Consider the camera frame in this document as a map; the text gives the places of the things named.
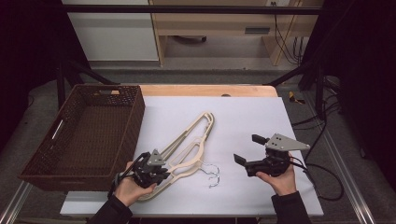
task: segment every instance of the black sleeve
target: black sleeve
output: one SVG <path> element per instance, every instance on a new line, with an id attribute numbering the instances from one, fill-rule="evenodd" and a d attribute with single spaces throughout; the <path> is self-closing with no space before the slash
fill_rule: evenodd
<path id="1" fill-rule="evenodd" d="M 113 195 L 88 221 L 88 224 L 125 224 L 131 216 L 129 207 Z"/>
<path id="2" fill-rule="evenodd" d="M 311 223 L 299 191 L 285 196 L 274 195 L 272 201 L 277 216 L 277 224 Z"/>

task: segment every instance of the wicker basket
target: wicker basket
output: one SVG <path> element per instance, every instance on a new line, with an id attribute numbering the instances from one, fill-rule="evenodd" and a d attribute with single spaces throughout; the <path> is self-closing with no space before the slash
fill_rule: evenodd
<path id="1" fill-rule="evenodd" d="M 109 190 L 134 157 L 144 111 L 139 86 L 76 85 L 19 178 L 43 190 Z"/>

